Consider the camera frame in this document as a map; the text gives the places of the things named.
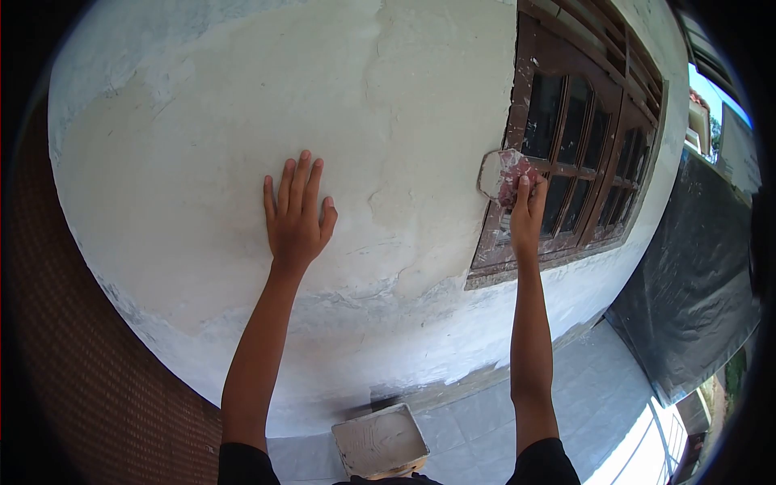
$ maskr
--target hand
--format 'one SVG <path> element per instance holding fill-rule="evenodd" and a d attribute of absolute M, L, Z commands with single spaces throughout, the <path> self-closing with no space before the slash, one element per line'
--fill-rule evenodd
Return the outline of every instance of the hand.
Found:
<path fill-rule="evenodd" d="M 533 192 L 531 195 L 528 177 L 520 177 L 518 199 L 509 220 L 512 250 L 518 264 L 521 258 L 535 257 L 539 252 L 539 231 L 542 229 L 544 202 L 547 199 L 547 179 L 539 175 Z"/>
<path fill-rule="evenodd" d="M 289 158 L 278 189 L 278 202 L 272 197 L 272 177 L 264 177 L 264 209 L 267 214 L 269 249 L 275 258 L 273 268 L 302 277 L 307 266 L 323 251 L 334 233 L 337 210 L 331 197 L 324 199 L 324 218 L 318 218 L 318 187 L 324 161 L 318 158 L 310 170 L 310 151 L 299 158 L 299 166 Z"/>

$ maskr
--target black tarp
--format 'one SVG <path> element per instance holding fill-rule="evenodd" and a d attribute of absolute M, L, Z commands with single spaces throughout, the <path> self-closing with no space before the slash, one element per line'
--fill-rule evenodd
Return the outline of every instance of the black tarp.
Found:
<path fill-rule="evenodd" d="M 685 151 L 650 246 L 605 314 L 664 407 L 725 365 L 760 320 L 750 214 L 729 182 Z"/>

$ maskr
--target right hand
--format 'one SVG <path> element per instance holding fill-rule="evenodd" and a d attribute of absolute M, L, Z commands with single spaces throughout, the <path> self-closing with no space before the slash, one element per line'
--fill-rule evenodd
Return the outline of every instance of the right hand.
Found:
<path fill-rule="evenodd" d="M 533 195 L 528 177 L 523 175 L 518 183 L 518 199 L 514 203 L 509 229 L 512 234 L 512 250 L 517 259 L 535 257 L 539 253 L 539 231 L 542 229 L 544 204 L 547 199 L 547 179 L 539 175 Z"/>

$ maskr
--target sanding block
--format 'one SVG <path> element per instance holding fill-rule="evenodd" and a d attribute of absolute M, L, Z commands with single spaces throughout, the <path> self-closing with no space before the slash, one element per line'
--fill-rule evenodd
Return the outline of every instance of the sanding block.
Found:
<path fill-rule="evenodd" d="M 518 183 L 522 175 L 528 176 L 533 189 L 539 171 L 531 166 L 528 158 L 519 151 L 491 151 L 483 158 L 477 188 L 501 207 L 511 209 L 518 198 Z"/>

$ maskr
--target sky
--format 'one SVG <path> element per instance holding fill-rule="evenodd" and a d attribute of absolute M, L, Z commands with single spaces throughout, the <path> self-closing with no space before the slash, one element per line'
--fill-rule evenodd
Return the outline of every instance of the sky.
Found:
<path fill-rule="evenodd" d="M 733 101 L 733 98 L 728 96 L 718 85 L 701 76 L 693 64 L 687 64 L 687 67 L 690 71 L 690 87 L 706 100 L 711 116 L 722 124 L 722 104 L 725 103 L 743 118 L 749 128 L 752 127 L 749 116 L 741 106 L 738 106 L 737 102 Z"/>

